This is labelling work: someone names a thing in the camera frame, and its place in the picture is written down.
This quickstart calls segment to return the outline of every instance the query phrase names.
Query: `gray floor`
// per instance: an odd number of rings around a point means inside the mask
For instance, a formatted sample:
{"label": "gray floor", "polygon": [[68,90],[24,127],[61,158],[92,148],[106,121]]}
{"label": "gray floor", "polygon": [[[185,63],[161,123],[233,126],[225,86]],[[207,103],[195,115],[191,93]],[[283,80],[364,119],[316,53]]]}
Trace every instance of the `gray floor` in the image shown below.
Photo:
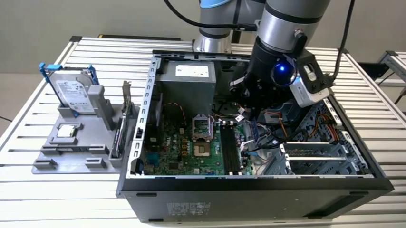
{"label": "gray floor", "polygon": [[[41,79],[40,74],[0,74],[0,116],[14,118]],[[0,135],[8,125],[0,119]]]}

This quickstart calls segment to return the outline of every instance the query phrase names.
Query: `label sticker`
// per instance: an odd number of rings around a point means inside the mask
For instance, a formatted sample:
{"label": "label sticker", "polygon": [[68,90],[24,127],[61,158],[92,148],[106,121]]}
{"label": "label sticker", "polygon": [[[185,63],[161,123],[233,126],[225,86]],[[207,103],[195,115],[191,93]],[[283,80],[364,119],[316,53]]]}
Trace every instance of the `label sticker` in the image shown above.
{"label": "label sticker", "polygon": [[93,113],[93,106],[89,102],[88,93],[84,86],[77,81],[57,80],[56,85],[61,92],[65,102],[69,108],[78,113]]}
{"label": "label sticker", "polygon": [[208,77],[208,66],[177,65],[175,76]]}
{"label": "label sticker", "polygon": [[243,114],[244,111],[245,111],[244,108],[240,107],[240,108],[239,108],[239,113]]}
{"label": "label sticker", "polygon": [[239,122],[243,120],[243,115],[239,115],[237,117],[235,117],[235,120]]}
{"label": "label sticker", "polygon": [[207,215],[209,206],[207,202],[167,203],[167,211],[171,216]]}

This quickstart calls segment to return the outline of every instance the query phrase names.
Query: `white wall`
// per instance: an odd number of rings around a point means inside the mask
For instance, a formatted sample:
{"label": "white wall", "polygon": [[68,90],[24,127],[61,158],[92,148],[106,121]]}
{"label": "white wall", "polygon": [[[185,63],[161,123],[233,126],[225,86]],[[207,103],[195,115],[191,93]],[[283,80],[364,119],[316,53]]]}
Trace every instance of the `white wall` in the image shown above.
{"label": "white wall", "polygon": [[[199,19],[197,0],[171,2]],[[311,47],[337,47],[347,6],[348,0],[331,0]],[[347,49],[356,60],[375,61],[387,49],[406,50],[404,11],[404,0],[355,1]],[[54,60],[72,35],[98,34],[191,40],[197,29],[161,0],[0,0],[0,72],[36,73],[37,63]]]}

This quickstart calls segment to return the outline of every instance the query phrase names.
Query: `motherboard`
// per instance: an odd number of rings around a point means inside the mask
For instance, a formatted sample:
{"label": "motherboard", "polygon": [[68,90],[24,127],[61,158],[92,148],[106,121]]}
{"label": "motherboard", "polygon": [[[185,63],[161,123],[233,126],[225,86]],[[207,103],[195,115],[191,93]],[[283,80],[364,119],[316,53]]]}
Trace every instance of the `motherboard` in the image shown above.
{"label": "motherboard", "polygon": [[[160,144],[145,154],[145,175],[251,175],[249,160],[239,155],[239,145],[245,140],[241,124],[203,119],[187,127],[164,121],[159,133]],[[196,134],[212,134],[211,140]]]}

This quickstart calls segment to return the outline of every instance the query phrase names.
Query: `slotted table surface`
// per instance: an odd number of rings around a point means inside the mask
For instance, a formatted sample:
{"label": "slotted table surface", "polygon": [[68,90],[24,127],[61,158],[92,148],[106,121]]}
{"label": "slotted table surface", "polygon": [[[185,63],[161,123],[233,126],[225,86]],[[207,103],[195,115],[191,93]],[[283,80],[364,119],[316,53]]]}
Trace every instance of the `slotted table surface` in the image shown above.
{"label": "slotted table surface", "polygon": [[[105,98],[122,102],[122,80],[130,81],[132,101],[140,104],[152,50],[191,51],[191,42],[82,38],[69,42],[56,64],[97,70]],[[252,45],[236,44],[235,54]],[[337,51],[308,48],[324,72],[333,71]],[[283,226],[329,228],[406,227],[406,118],[348,54],[341,56],[335,97],[391,179],[395,190],[328,221],[183,223],[155,226]],[[0,138],[0,227],[148,227],[124,199],[114,196],[118,174],[33,175],[30,164],[58,116],[57,98],[42,81]]]}

